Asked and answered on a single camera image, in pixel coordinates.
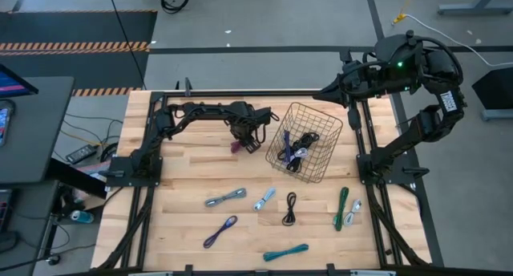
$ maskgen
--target concrete floor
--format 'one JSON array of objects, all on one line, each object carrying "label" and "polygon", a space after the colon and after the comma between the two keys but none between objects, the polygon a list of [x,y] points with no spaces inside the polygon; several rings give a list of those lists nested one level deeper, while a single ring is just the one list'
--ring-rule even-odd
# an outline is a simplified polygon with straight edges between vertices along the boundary
[{"label": "concrete floor", "polygon": [[[513,15],[497,17],[440,17],[440,3],[471,0],[413,0],[407,10],[427,24],[468,44],[513,45]],[[0,0],[10,10],[16,0]],[[115,0],[120,9],[159,9],[158,0]],[[418,35],[436,34],[408,19],[392,28],[390,21],[404,0],[376,0],[386,35],[413,29]],[[21,10],[110,10],[109,0],[26,0]],[[371,46],[376,41],[366,0],[191,0],[178,14],[159,12],[152,48],[342,45]],[[425,177],[442,257],[446,266],[513,270],[513,198],[510,164],[513,121],[484,123],[483,109],[471,84],[490,68],[473,54],[457,54],[465,72],[462,86],[469,107],[454,131],[435,144],[417,148]],[[512,53],[486,53],[492,63],[513,61]],[[151,55],[146,84],[150,89],[173,88],[185,76],[194,88],[324,87],[340,70],[336,53]],[[434,102],[424,91],[403,95],[406,114]],[[122,119],[126,96],[74,98],[69,113]],[[105,136],[108,122],[70,119],[70,123]],[[73,131],[81,136],[89,136]],[[65,155],[83,144],[60,136],[55,150]],[[97,225],[69,226],[69,247],[95,242]],[[58,233],[55,244],[63,240]],[[34,274],[53,275],[85,271],[93,249],[65,254],[49,267],[41,262]]]}]

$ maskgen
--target black desk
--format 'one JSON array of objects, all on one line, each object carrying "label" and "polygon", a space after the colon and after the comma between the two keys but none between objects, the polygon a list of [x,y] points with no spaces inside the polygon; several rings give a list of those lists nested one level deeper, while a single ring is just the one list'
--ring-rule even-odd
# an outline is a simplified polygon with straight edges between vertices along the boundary
[{"label": "black desk", "polygon": [[[12,99],[16,103],[16,112],[10,121],[6,144],[0,148],[0,189],[14,189],[14,213],[7,230],[16,231],[31,245],[41,247],[51,245],[55,226],[48,220],[31,220],[17,214],[47,219],[60,183],[97,197],[105,198],[107,193],[103,182],[51,158],[74,79],[26,80],[39,89],[39,94]],[[42,257],[43,251],[21,241],[12,250],[0,254],[0,267]],[[0,275],[32,275],[34,265],[0,272]]]}]

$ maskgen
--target white cable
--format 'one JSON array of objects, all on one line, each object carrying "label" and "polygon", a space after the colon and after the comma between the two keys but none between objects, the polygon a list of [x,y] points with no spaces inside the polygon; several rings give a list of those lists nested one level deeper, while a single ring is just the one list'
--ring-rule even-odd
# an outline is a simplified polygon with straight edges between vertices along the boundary
[{"label": "white cable", "polygon": [[255,211],[262,210],[264,208],[265,202],[267,202],[270,198],[274,197],[275,194],[276,194],[276,189],[275,188],[269,188],[267,190],[267,193],[265,194],[265,196],[260,201],[255,203],[255,205],[253,206],[253,209]]},{"label": "white cable", "polygon": [[354,200],[353,208],[344,218],[344,225],[351,226],[353,224],[354,214],[362,207],[362,201],[360,199]]},{"label": "white cable", "polygon": [[413,15],[409,15],[409,14],[405,14],[406,17],[408,18],[411,18],[413,19],[414,21],[418,22],[420,25],[424,26],[425,28],[427,28],[428,30],[432,30],[436,33],[439,33],[440,35],[442,35],[443,37],[445,37],[446,39],[449,39],[451,42],[453,43],[456,43],[458,44],[459,46],[462,46],[462,47],[465,47],[467,49],[469,49],[470,51],[474,52],[488,67],[500,67],[500,66],[503,66],[503,65],[512,65],[513,62],[511,63],[497,63],[497,64],[491,64],[489,62],[487,62],[486,59],[484,59],[474,48],[472,47],[469,47],[467,46],[466,44],[464,43],[461,43],[459,41],[456,41],[454,39],[452,39],[449,35],[447,34],[444,34],[443,32],[441,32],[440,30],[437,30],[437,29],[434,29],[433,27],[431,26],[427,26],[425,23],[421,22],[420,20],[416,19]]}]

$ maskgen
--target cable connector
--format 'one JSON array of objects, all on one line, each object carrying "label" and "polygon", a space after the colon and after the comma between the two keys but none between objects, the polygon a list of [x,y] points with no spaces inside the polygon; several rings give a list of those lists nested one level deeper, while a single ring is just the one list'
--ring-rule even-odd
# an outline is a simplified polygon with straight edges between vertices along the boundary
[{"label": "cable connector", "polygon": [[406,14],[400,14],[397,18],[394,19],[394,24],[401,22],[404,18],[406,18]]}]

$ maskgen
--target floor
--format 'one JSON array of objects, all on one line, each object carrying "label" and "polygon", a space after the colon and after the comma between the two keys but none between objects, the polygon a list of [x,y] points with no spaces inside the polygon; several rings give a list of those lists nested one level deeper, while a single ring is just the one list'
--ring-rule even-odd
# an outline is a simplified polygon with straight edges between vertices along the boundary
[{"label": "floor", "polygon": [[[17,1],[0,0],[0,11],[11,10]],[[397,16],[404,1],[375,0],[385,35],[413,29],[418,35],[446,41],[409,19],[391,26],[391,20]],[[513,15],[440,17],[436,14],[440,3],[471,1],[411,0],[406,12],[463,43],[513,45],[510,36]],[[115,0],[115,3],[119,9],[160,9],[158,0]],[[21,11],[111,9],[110,0],[24,0],[21,5]],[[145,83],[149,89],[169,89],[174,88],[176,81],[188,77],[196,89],[324,87],[340,71],[337,53],[193,52],[197,47],[366,47],[375,42],[376,34],[366,0],[190,0],[186,9],[178,14],[159,12],[151,48],[161,52],[150,55]],[[465,74],[462,89],[469,105],[465,118],[447,138],[417,147],[421,165],[431,170],[424,180],[443,261],[450,267],[513,270],[510,261],[513,217],[509,211],[513,200],[508,194],[513,188],[513,165],[509,161],[513,141],[508,140],[513,122],[484,123],[480,120],[483,106],[471,84],[490,68],[473,54],[458,53],[457,56]],[[513,53],[487,52],[483,56],[492,63],[513,61]],[[402,100],[408,116],[434,102],[434,98],[424,91],[402,95]],[[127,97],[121,95],[75,97],[68,112],[122,119],[126,102]],[[72,118],[69,122],[100,137],[106,135],[109,123]],[[119,134],[119,129],[114,126],[111,134]],[[63,130],[93,140],[91,135],[69,127],[63,127]],[[83,143],[61,135],[55,151],[66,155],[81,146]],[[75,225],[67,229],[72,237],[69,245],[72,247],[94,242],[98,226]],[[64,240],[63,234],[58,233],[55,244]],[[92,249],[76,250],[63,255],[57,266],[40,262],[34,274],[85,271],[91,257]]]}]

